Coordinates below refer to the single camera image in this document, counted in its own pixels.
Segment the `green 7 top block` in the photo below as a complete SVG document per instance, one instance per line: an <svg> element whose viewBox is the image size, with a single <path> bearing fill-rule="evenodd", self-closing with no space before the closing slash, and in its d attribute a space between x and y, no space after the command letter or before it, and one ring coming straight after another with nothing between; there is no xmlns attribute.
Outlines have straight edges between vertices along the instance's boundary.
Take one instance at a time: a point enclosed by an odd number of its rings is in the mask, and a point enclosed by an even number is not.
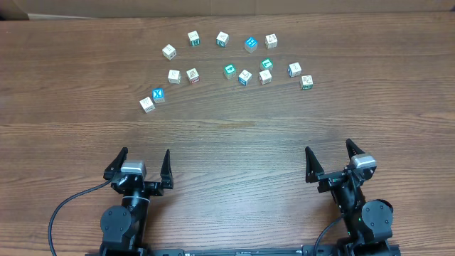
<svg viewBox="0 0 455 256"><path fill-rule="evenodd" d="M270 58L266 58L261 61L260 69L261 70L273 70L274 64Z"/></svg>

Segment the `wooden block with engraved drawing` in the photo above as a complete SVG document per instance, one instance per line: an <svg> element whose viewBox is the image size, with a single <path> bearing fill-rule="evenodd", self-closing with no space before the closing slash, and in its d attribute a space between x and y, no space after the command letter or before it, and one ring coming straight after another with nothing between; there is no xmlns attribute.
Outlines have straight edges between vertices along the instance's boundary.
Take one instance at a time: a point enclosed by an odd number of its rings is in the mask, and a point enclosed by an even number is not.
<svg viewBox="0 0 455 256"><path fill-rule="evenodd" d="M181 82L181 72L179 70L169 70L168 81L173 84L179 84Z"/></svg>

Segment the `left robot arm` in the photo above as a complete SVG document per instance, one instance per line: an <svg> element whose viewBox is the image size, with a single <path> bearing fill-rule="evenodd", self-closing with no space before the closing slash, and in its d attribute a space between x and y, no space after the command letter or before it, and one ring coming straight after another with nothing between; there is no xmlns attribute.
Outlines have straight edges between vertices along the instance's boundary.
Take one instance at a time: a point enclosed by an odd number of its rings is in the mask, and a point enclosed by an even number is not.
<svg viewBox="0 0 455 256"><path fill-rule="evenodd" d="M128 148L122 148L103 174L122 195L122 203L102 214L100 255L151 255L150 247L143 242L150 197L162 196L166 189L173 188L169 150L164 156L160 181L146 181L145 163L128 160L127 153Z"/></svg>

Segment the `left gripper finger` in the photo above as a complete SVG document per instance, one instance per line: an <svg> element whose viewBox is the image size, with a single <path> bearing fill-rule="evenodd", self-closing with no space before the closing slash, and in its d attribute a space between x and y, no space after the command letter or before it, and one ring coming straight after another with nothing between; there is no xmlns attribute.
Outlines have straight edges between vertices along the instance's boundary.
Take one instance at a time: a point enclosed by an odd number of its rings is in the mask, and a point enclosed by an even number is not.
<svg viewBox="0 0 455 256"><path fill-rule="evenodd" d="M128 148L123 147L118 153L117 157L111 164L104 170L103 179L111 180L117 172L120 172L122 164L127 159Z"/></svg>
<svg viewBox="0 0 455 256"><path fill-rule="evenodd" d="M171 171L170 150L166 150L160 172L161 183L164 189L173 189L173 174Z"/></svg>

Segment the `wooden block with red print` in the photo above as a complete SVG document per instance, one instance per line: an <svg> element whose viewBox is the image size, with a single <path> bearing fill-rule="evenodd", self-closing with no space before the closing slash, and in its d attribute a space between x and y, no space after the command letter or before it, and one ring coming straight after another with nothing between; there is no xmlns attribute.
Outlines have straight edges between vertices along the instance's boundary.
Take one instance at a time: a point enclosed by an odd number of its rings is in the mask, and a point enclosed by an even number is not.
<svg viewBox="0 0 455 256"><path fill-rule="evenodd" d="M272 81L272 74L269 70L259 72L259 81L261 85L265 85Z"/></svg>

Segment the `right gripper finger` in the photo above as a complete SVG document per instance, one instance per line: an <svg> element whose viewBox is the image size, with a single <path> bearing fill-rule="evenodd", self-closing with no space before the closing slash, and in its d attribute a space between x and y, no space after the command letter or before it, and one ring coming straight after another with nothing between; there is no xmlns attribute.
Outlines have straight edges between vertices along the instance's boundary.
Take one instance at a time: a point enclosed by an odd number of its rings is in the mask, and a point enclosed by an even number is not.
<svg viewBox="0 0 455 256"><path fill-rule="evenodd" d="M314 152L309 146L305 148L306 156L306 182L315 183L319 181L319 176L324 175L325 171L320 165L318 159L316 158Z"/></svg>
<svg viewBox="0 0 455 256"><path fill-rule="evenodd" d="M346 140L346 149L348 151L349 159L352 159L354 156L363 155L365 153L354 143L352 139Z"/></svg>

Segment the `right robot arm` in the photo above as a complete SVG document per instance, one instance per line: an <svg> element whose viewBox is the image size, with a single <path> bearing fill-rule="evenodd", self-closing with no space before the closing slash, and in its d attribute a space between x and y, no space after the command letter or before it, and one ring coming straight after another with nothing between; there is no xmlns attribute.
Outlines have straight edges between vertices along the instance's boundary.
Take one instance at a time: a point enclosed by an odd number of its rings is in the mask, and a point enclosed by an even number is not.
<svg viewBox="0 0 455 256"><path fill-rule="evenodd" d="M318 192L330 192L341 216L329 224L313 245L301 247L303 255L374 255L398 256L398 245L391 245L393 207L383 199L366 201L361 190L377 168L375 158L360 149L351 139L346 140L349 164L341 171L326 173L310 147L305 148L306 182L317 183ZM339 221L348 231L335 245L322 245L324 235Z"/></svg>

